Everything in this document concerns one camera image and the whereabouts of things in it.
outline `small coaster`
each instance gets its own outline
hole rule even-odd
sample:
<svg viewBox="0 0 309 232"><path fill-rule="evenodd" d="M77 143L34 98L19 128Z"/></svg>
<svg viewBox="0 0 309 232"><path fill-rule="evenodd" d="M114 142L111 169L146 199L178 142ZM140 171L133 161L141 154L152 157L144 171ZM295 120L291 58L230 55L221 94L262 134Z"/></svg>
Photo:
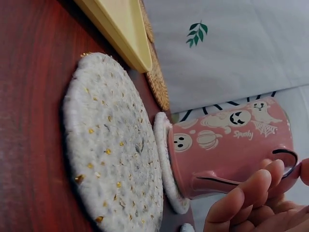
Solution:
<svg viewBox="0 0 309 232"><path fill-rule="evenodd" d="M180 232L195 232L195 230L190 223L185 223L181 227Z"/></svg>
<svg viewBox="0 0 309 232"><path fill-rule="evenodd" d="M150 20L148 18L148 14L145 9L145 5L142 0L140 0L140 9L141 9L141 14L143 15L143 21L144 21L147 37L149 41L153 44L155 42L155 37L154 37L153 29L151 27Z"/></svg>
<svg viewBox="0 0 309 232"><path fill-rule="evenodd" d="M155 137L126 71L108 55L85 55L63 110L68 157L91 218L105 232L159 231L163 185Z"/></svg>
<svg viewBox="0 0 309 232"><path fill-rule="evenodd" d="M174 211L178 214L185 214L190 207L190 200L183 198L180 194L169 161L167 138L172 124L164 112L157 113L154 121L154 136L158 147L165 193Z"/></svg>
<svg viewBox="0 0 309 232"><path fill-rule="evenodd" d="M159 106L163 111L167 111L169 109L168 88L163 78L163 74L155 50L151 43L149 43L149 48L151 58L153 60L153 69L150 72L146 73L147 80Z"/></svg>

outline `human hand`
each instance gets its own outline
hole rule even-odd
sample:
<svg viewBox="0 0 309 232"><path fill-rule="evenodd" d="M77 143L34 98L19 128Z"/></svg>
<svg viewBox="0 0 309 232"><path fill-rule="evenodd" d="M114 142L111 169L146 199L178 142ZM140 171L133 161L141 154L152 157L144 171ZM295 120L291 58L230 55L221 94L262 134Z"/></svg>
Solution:
<svg viewBox="0 0 309 232"><path fill-rule="evenodd" d="M281 180L284 164L265 162L265 169L210 208L204 232L309 232L309 206L286 201L284 195L267 199L268 190ZM302 161L300 177L309 185L309 159Z"/></svg>

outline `wooden table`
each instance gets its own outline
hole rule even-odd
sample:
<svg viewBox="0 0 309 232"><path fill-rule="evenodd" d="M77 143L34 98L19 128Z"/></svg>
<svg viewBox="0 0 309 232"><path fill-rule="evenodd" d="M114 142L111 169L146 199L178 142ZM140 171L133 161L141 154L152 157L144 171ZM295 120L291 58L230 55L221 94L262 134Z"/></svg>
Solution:
<svg viewBox="0 0 309 232"><path fill-rule="evenodd" d="M96 230L74 197L61 136L61 101L83 52L113 55L140 91L150 120L159 111L143 75L130 71L72 0L0 1L0 231ZM192 212L164 204L162 232Z"/></svg>

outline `halloween mug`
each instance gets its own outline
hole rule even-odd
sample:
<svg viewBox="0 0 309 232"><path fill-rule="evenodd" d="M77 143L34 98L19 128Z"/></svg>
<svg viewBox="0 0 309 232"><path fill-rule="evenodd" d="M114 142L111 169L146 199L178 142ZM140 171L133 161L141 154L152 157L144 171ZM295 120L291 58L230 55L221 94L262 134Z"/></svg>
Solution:
<svg viewBox="0 0 309 232"><path fill-rule="evenodd" d="M289 120L272 97L174 124L168 147L177 186L189 199L228 193L264 159L281 159L285 165L269 197L286 192L299 177Z"/></svg>

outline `green leaf print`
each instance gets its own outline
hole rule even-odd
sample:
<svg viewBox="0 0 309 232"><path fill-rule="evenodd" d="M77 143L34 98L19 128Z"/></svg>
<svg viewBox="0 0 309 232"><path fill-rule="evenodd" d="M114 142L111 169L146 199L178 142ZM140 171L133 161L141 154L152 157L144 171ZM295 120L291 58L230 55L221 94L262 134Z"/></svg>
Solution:
<svg viewBox="0 0 309 232"><path fill-rule="evenodd" d="M201 27L203 28L203 30L205 31L205 34L207 35L208 27L205 24L202 24L202 23L201 23Z"/></svg>
<svg viewBox="0 0 309 232"><path fill-rule="evenodd" d="M202 23L202 20L200 23L194 23L190 26L188 36L192 36L190 39L187 40L186 44L189 43L190 48L195 44L195 46L198 44L198 41L204 41L204 36L207 35L208 27Z"/></svg>
<svg viewBox="0 0 309 232"><path fill-rule="evenodd" d="M194 28L196 28L198 25L198 23L192 24L189 30L193 30Z"/></svg>
<svg viewBox="0 0 309 232"><path fill-rule="evenodd" d="M189 35L195 35L197 32L195 30L193 30L192 32L190 32L187 36Z"/></svg>
<svg viewBox="0 0 309 232"><path fill-rule="evenodd" d="M204 39L204 34L203 34L203 32L202 32L201 29L198 30L198 36L199 36L200 40L203 41L203 39Z"/></svg>

